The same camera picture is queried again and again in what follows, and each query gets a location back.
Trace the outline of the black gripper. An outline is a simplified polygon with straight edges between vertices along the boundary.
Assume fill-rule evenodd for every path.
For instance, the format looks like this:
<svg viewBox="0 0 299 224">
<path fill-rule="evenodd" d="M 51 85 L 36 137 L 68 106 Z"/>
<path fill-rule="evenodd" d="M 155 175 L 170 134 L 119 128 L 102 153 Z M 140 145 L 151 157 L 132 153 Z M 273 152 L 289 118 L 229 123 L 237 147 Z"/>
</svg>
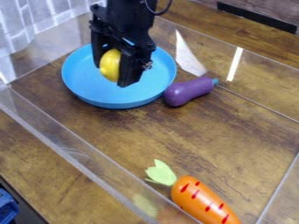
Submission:
<svg viewBox="0 0 299 224">
<path fill-rule="evenodd" d="M 156 3 L 92 4 L 91 48 L 95 66 L 104 53 L 116 48 L 120 53 L 120 68 L 116 84 L 126 88 L 140 81 L 144 70 L 152 67 L 151 54 L 155 42 L 150 37 Z"/>
</svg>

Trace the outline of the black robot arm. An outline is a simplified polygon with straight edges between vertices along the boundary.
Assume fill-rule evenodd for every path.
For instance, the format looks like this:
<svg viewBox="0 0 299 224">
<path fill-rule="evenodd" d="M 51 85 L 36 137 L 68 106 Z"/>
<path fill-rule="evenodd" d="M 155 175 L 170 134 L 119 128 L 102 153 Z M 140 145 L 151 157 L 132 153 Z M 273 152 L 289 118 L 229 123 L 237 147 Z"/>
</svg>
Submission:
<svg viewBox="0 0 299 224">
<path fill-rule="evenodd" d="M 116 84 L 126 88 L 140 81 L 144 70 L 152 67 L 156 49 L 150 37 L 155 15 L 143 0 L 107 0 L 107 6 L 90 6 L 91 47 L 95 66 L 111 49 L 120 51 Z"/>
</svg>

